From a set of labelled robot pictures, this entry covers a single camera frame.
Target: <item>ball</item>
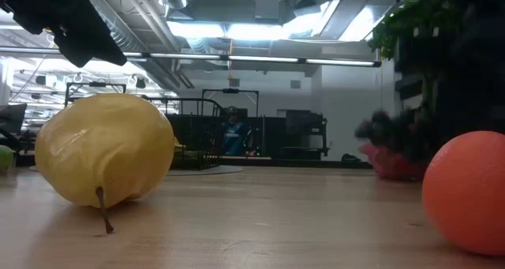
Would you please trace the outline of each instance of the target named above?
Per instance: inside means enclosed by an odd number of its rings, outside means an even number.
[[[13,166],[14,151],[4,145],[0,145],[0,174],[6,173]]]
[[[478,131],[446,143],[430,163],[422,202],[439,232],[479,254],[505,256],[505,136]]]
[[[53,116],[36,138],[39,172],[67,200],[93,207],[101,207],[97,189],[105,207],[149,193],[173,157],[172,126],[134,95],[79,99]]]

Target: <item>blue shirt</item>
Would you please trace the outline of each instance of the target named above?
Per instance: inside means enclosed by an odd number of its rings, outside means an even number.
[[[245,155],[244,142],[249,132],[249,127],[242,123],[223,123],[224,128],[224,141],[223,141],[223,154],[224,155]]]

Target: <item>desk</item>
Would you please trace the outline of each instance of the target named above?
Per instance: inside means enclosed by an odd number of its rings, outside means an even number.
[[[421,187],[371,170],[246,168],[167,177],[110,210],[73,206],[37,174],[0,188],[1,269],[503,269],[448,244]]]

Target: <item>person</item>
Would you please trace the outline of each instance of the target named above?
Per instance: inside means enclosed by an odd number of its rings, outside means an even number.
[[[224,141],[223,154],[229,156],[245,156],[248,152],[247,142],[252,141],[251,128],[238,121],[238,109],[230,106],[226,109],[228,119],[223,122]]]

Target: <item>pear stem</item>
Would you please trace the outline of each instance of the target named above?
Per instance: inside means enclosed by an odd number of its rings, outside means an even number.
[[[98,201],[100,202],[100,211],[102,212],[102,218],[103,221],[105,222],[105,231],[108,234],[112,234],[112,232],[114,231],[114,227],[109,222],[107,209],[105,208],[105,200],[103,199],[103,188],[98,187],[96,189],[96,196],[98,197]]]

